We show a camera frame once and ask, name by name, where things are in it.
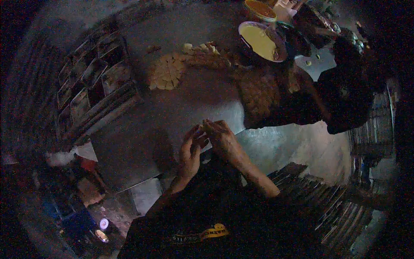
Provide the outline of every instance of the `person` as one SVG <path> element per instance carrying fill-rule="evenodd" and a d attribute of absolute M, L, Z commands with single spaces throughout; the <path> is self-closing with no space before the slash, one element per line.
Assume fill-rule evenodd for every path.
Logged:
<path fill-rule="evenodd" d="M 382 92 L 383 85 L 362 78 L 361 55 L 346 39 L 338 37 L 332 53 L 335 68 L 322 72 L 317 82 L 299 82 L 301 91 L 286 96 L 271 116 L 255 127 L 306 125 L 323 120 L 327 131 L 337 134 L 366 123 L 374 93 Z"/>
<path fill-rule="evenodd" d="M 213 158 L 200 165 L 211 143 Z M 321 258 L 309 218 L 254 165 L 224 121 L 185 136 L 180 169 L 144 217 L 133 220 L 118 258 Z M 249 182 L 241 185 L 240 174 Z"/>

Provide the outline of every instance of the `light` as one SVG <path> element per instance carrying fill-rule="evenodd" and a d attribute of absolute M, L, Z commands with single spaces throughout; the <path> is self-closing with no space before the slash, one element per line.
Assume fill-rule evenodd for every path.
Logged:
<path fill-rule="evenodd" d="M 104 232 L 102 232 L 101 230 L 96 230 L 95 231 L 95 234 L 96 234 L 96 236 L 97 237 L 99 237 L 99 239 L 102 241 L 102 242 L 104 242 L 104 243 L 108 243 L 109 242 L 109 238 L 108 238 L 108 236 L 104 233 Z"/>

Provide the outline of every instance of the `black t-shirt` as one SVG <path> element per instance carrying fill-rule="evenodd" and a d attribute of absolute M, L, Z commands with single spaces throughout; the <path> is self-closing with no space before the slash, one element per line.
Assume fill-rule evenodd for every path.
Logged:
<path fill-rule="evenodd" d="M 118 258 L 321 258 L 312 223 L 282 198 L 200 184 L 135 219 Z"/>
<path fill-rule="evenodd" d="M 321 73 L 315 88 L 332 116 L 326 122 L 330 134 L 360 127 L 367 121 L 374 95 L 359 70 L 331 68 Z"/>

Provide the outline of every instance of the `dark hair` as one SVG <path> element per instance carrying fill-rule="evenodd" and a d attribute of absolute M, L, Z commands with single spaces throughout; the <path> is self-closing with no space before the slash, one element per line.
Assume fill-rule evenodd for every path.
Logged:
<path fill-rule="evenodd" d="M 338 37 L 332 47 L 333 54 L 336 59 L 344 63 L 361 66 L 361 55 L 351 42 L 344 37 Z"/>

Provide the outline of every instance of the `human hand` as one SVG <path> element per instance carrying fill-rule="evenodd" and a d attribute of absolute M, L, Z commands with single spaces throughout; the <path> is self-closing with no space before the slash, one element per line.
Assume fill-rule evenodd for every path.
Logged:
<path fill-rule="evenodd" d="M 235 167 L 250 161 L 225 121 L 212 122 L 206 119 L 203 121 L 203 129 L 213 145 L 214 152 L 224 160 L 228 160 Z"/>
<path fill-rule="evenodd" d="M 200 167 L 201 150 L 207 146 L 209 140 L 200 125 L 194 126 L 184 137 L 180 149 L 180 169 L 177 176 L 184 181 L 190 181 Z"/>

